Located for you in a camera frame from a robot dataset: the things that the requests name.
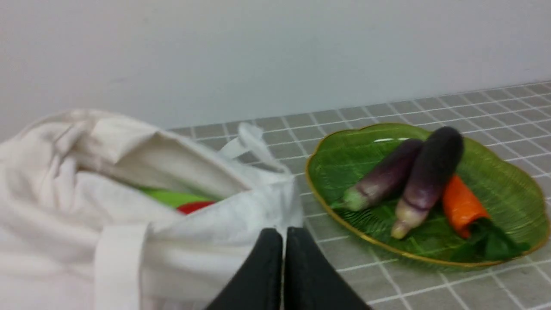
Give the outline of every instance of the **white wall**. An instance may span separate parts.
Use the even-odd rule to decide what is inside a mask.
[[[0,138],[91,107],[188,126],[551,79],[549,0],[1,0]]]

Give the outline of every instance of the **orange carrot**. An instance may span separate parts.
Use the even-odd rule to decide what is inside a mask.
[[[446,186],[442,204],[451,227],[464,239],[471,236],[469,227],[474,221],[483,217],[490,219],[490,214],[457,174]]]

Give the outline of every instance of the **purple eggplant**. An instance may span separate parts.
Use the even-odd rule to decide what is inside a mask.
[[[423,141],[407,139],[379,162],[359,182],[344,192],[340,207],[359,211],[372,207],[403,186]]]
[[[463,137],[451,127],[437,129],[425,141],[396,207],[393,238],[404,238],[425,221],[461,161],[463,150]]]

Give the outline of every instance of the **black object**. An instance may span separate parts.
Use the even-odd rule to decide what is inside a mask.
[[[289,228],[285,257],[286,310],[369,310],[333,269],[304,228]],[[249,257],[206,310],[279,310],[283,241],[263,229]]]
[[[249,257],[206,310],[279,310],[282,250],[279,233],[263,229]]]
[[[333,269],[310,233],[287,230],[285,310],[371,309]]]

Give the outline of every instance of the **gold plate rim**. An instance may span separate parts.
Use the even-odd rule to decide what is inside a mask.
[[[422,262],[425,262],[425,263],[431,263],[431,264],[438,264],[438,265],[441,265],[441,266],[449,266],[449,267],[461,267],[461,268],[479,268],[479,267],[490,267],[490,266],[495,266],[495,265],[499,265],[499,264],[502,264],[502,263],[505,263],[507,261],[511,261],[511,260],[516,260],[516,259],[519,259],[519,258],[523,258],[524,256],[527,256],[539,249],[541,249],[541,247],[543,247],[546,242],[549,240],[549,236],[551,235],[551,221],[549,220],[549,215],[547,214],[547,212],[545,211],[545,195],[543,194],[543,191],[541,189],[541,187],[539,186],[539,184],[537,184],[535,181],[534,181],[534,184],[536,186],[536,188],[538,189],[538,192],[539,192],[539,197],[542,201],[544,201],[544,204],[543,204],[543,213],[545,214],[545,220],[547,222],[547,232],[546,232],[546,237],[541,240],[538,244],[536,244],[534,247],[532,247],[531,249],[529,249],[528,251],[522,253],[522,255],[520,256],[517,256],[511,260],[495,260],[495,261],[484,261],[484,262],[480,262],[480,263],[458,263],[458,262],[455,262],[455,261],[448,261],[448,260],[441,260],[441,259],[434,259],[434,258],[427,258],[427,257],[424,257],[424,256],[420,256],[420,255],[416,255],[416,254],[412,254],[410,252],[407,252],[407,251],[404,251],[404,250],[400,250],[400,249],[397,249],[395,247],[392,247],[384,242],[381,242],[377,239],[374,239],[374,238],[371,238],[369,237],[368,235],[366,235],[365,233],[359,231],[358,229],[354,228],[352,225],[350,225],[350,223],[348,223],[347,221],[343,220],[341,217],[339,217],[334,211],[333,209],[331,209],[326,203],[325,201],[323,200],[323,198],[321,197],[321,195],[317,192],[316,188],[314,187],[314,185],[312,184],[312,180],[310,179],[310,174],[308,173],[308,168],[310,166],[310,161],[312,160],[312,158],[316,155],[316,153],[319,151],[319,148],[320,146],[323,144],[323,142],[333,136],[333,135],[336,135],[338,133],[342,133],[342,132],[348,132],[348,131],[361,131],[361,130],[364,130],[364,129],[369,129],[371,127],[377,127],[377,126],[381,126],[381,125],[399,125],[399,126],[406,126],[406,127],[413,127],[413,128],[416,128],[416,129],[421,129],[421,130],[424,130],[426,132],[430,132],[426,129],[423,129],[423,128],[420,128],[420,127],[417,127],[417,126],[413,126],[413,125],[409,125],[409,124],[401,124],[401,123],[393,123],[393,122],[384,122],[384,123],[378,123],[378,124],[372,124],[372,125],[368,125],[368,126],[365,126],[365,127],[362,127],[362,128],[359,128],[359,129],[345,129],[345,130],[339,130],[339,131],[336,131],[336,132],[333,132],[327,136],[325,136],[324,138],[321,139],[321,141],[317,144],[316,146],[316,149],[314,150],[314,152],[312,153],[312,155],[310,155],[308,157],[308,160],[306,161],[306,167],[305,167],[305,175],[306,175],[306,182],[308,183],[308,187],[310,188],[310,190],[312,191],[312,194],[314,195],[314,197],[316,198],[316,200],[323,206],[323,208],[325,209],[325,211],[331,215],[331,217],[333,217],[333,219],[335,221],[337,221],[339,224],[341,224],[342,226],[344,226],[346,229],[348,229],[349,231],[353,232],[354,234],[356,234],[358,237],[360,237],[361,239],[373,244],[373,245],[376,245],[380,248],[383,248],[389,252],[393,252],[395,254],[398,254],[400,256],[403,256],[405,258],[408,258],[408,259],[413,259],[413,260],[418,260],[418,261],[422,261]],[[476,144],[478,144],[479,146],[482,146],[484,149],[486,149],[486,151],[490,152],[491,154],[494,154],[495,153],[488,149],[486,146],[482,145],[481,143],[479,143],[478,141],[476,140],[473,140],[471,138],[468,138],[468,137],[465,137],[465,139],[468,139]],[[524,170],[520,169],[519,167],[509,163],[509,162],[506,162],[504,160],[502,160],[501,158],[499,158],[498,156],[496,156],[498,158],[498,160],[502,161],[502,162],[505,162],[506,164],[512,166],[514,169],[518,170],[518,171],[521,171],[521,173],[523,174],[526,174],[530,179],[533,180],[533,178],[528,174],[526,173]]]

